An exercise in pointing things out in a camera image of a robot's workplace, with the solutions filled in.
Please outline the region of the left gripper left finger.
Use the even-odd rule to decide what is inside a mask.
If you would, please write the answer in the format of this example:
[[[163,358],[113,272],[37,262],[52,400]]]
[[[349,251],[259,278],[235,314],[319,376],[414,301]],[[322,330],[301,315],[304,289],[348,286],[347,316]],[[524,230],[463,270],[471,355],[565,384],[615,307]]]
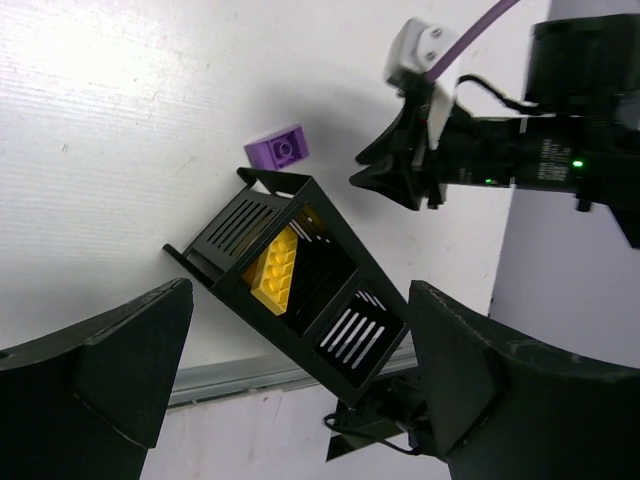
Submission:
[[[137,479],[156,447],[193,313],[171,280],[1,352],[4,479]]]

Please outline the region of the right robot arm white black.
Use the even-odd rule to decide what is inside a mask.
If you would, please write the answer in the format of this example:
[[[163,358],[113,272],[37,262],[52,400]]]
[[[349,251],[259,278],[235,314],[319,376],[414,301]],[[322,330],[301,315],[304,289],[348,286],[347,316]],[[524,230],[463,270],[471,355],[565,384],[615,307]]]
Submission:
[[[351,184],[414,211],[442,205],[450,185],[569,193],[581,212],[606,206],[637,247],[638,16],[537,24],[524,100],[494,92],[509,118],[476,117],[458,103],[463,83],[490,83],[455,63],[437,70],[457,41],[453,30],[418,19],[401,28],[384,77],[404,103],[358,155]]]

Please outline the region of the black two-compartment container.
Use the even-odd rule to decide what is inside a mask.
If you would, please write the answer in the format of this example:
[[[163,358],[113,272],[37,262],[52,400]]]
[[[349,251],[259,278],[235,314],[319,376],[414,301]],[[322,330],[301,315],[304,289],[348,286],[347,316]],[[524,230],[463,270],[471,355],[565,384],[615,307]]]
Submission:
[[[349,406],[404,339],[407,303],[308,175],[240,167],[245,187],[182,251],[163,249],[213,296]],[[290,226],[299,236],[287,311],[242,275]]]

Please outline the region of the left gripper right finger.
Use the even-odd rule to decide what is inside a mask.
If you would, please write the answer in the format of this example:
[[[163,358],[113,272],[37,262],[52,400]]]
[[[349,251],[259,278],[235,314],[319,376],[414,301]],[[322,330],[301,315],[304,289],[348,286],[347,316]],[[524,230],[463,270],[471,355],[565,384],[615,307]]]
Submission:
[[[635,479],[639,372],[480,315],[424,281],[409,325],[433,453],[455,479]]]

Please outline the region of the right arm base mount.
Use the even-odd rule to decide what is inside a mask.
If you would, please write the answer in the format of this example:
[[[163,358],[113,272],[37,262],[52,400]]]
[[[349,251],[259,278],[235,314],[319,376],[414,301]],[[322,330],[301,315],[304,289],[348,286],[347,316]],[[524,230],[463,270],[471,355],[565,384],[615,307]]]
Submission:
[[[408,456],[436,458],[420,381],[416,367],[399,370],[376,379],[356,406],[339,402],[336,410],[323,419],[333,433],[326,459],[331,461],[375,444]]]

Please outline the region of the yellow lego plate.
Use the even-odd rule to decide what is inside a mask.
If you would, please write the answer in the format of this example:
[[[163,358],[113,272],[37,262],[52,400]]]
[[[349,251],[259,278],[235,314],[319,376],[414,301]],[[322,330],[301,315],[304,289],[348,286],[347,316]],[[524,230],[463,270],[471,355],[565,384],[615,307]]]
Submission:
[[[276,316],[288,308],[298,239],[286,226],[242,275],[251,295]]]

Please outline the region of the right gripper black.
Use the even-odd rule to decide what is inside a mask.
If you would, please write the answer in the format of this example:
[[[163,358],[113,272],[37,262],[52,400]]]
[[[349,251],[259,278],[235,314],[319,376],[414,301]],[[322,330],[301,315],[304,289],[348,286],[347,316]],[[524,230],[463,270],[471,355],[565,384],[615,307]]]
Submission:
[[[478,118],[455,112],[437,133],[435,122],[427,120],[425,103],[405,99],[391,124],[355,157],[358,164],[369,166],[353,174],[349,183],[409,210],[419,210],[423,201],[437,210],[449,185],[528,188],[525,126],[524,117]],[[414,150],[424,133],[424,170],[390,155]]]

